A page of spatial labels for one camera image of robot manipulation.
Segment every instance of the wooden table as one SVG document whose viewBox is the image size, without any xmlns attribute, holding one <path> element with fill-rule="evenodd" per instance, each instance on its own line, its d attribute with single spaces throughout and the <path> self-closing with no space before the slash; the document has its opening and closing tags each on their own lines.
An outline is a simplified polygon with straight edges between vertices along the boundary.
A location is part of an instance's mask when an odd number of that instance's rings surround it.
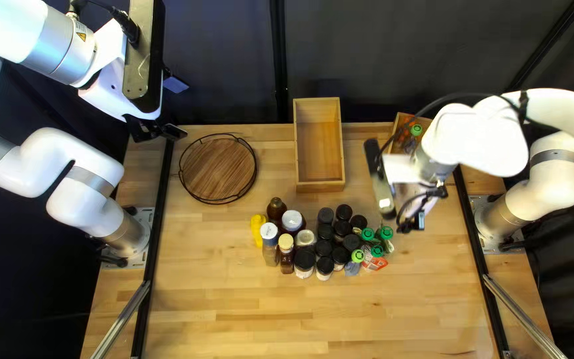
<svg viewBox="0 0 574 359">
<path fill-rule="evenodd" d="M 249 218 L 271 197 L 314 223 L 319 208 L 347 203 L 381 221 L 362 153 L 382 143 L 392 123 L 345 123 L 346 187 L 339 193 L 296 193 L 292 125 L 187 126 L 176 144 L 149 315 L 149 358 L 497 358 L 455 185 L 427 216 L 424 232 L 394 237 L 390 264 L 376 273 L 328 282 L 282 275 L 264 265 Z M 245 138 L 256 151 L 252 190 L 226 206 L 207 206 L 182 188 L 178 159 L 194 139 L 216 132 Z M 154 206 L 163 141 L 130 144 L 117 200 Z M 472 194 L 504 191 L 465 170 Z M 525 256 L 487 256 L 491 274 L 545 329 L 546 318 Z M 82 357 L 87 358 L 142 281 L 143 270 L 102 270 Z M 128 358 L 134 318 L 109 358 Z M 521 331 L 507 327 L 507 331 Z"/>
</svg>

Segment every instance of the white cap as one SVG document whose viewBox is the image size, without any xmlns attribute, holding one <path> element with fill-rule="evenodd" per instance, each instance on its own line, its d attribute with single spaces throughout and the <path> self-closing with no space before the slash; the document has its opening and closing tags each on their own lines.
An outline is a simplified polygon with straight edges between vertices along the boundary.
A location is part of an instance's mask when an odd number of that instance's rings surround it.
<svg viewBox="0 0 574 359">
<path fill-rule="evenodd" d="M 275 224 L 267 222 L 260 226 L 260 236 L 263 237 L 264 240 L 274 239 L 277 235 L 278 227 L 276 227 Z"/>
<path fill-rule="evenodd" d="M 289 231 L 294 231 L 302 225 L 302 215 L 300 212 L 290 209 L 283 214 L 283 227 Z"/>
</svg>

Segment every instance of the wooden tray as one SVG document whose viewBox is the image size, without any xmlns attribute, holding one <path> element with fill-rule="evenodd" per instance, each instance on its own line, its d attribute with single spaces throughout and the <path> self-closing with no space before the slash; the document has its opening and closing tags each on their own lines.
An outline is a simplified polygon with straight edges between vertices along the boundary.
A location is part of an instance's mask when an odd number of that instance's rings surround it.
<svg viewBox="0 0 574 359">
<path fill-rule="evenodd" d="M 296 191 L 342 191 L 345 177 L 340 98 L 294 98 L 293 130 Z"/>
</svg>

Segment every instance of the brown bottle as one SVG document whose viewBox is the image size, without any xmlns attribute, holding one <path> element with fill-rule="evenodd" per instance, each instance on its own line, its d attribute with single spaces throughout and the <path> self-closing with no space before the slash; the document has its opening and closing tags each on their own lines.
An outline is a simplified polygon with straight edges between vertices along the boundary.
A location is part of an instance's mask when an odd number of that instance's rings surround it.
<svg viewBox="0 0 574 359">
<path fill-rule="evenodd" d="M 283 203 L 283 200 L 274 197 L 267 205 L 267 218 L 273 224 L 280 224 L 283 219 L 283 213 L 287 210 L 287 205 Z"/>
</svg>

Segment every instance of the metal mounting plate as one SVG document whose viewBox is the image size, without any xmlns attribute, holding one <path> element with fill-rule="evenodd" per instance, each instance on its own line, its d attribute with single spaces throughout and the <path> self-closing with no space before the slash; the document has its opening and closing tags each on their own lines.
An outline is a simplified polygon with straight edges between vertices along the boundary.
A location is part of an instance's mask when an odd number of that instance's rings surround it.
<svg viewBox="0 0 574 359">
<path fill-rule="evenodd" d="M 473 213 L 482 210 L 483 208 L 490 207 L 493 205 L 493 202 L 489 202 L 488 198 L 489 195 L 470 195 L 469 196 L 469 204 L 471 205 L 471 210 Z M 480 244 L 482 246 L 482 250 L 484 251 L 484 255 L 486 254 L 521 254 L 525 253 L 523 248 L 516 248 L 506 250 L 504 252 L 500 251 L 498 246 L 506 240 L 506 238 L 485 238 L 481 233 L 478 232 L 478 237 L 480 239 Z M 523 241 L 524 235 L 522 234 L 522 230 L 518 229 L 512 235 L 513 239 L 516 242 Z"/>
<path fill-rule="evenodd" d="M 140 223 L 145 226 L 148 226 L 150 229 L 152 228 L 152 220 L 154 219 L 154 207 L 138 207 L 137 214 L 134 218 Z M 121 268 L 116 266 L 112 263 L 102 262 L 101 269 L 107 270 L 127 270 L 127 269 L 136 269 L 136 268 L 145 268 L 145 263 L 147 262 L 147 252 L 149 249 L 149 245 L 145 246 L 143 249 L 143 254 L 141 256 L 128 258 L 128 265 Z M 103 256 L 108 257 L 116 257 L 113 255 L 111 248 L 104 248 L 101 251 Z"/>
</svg>

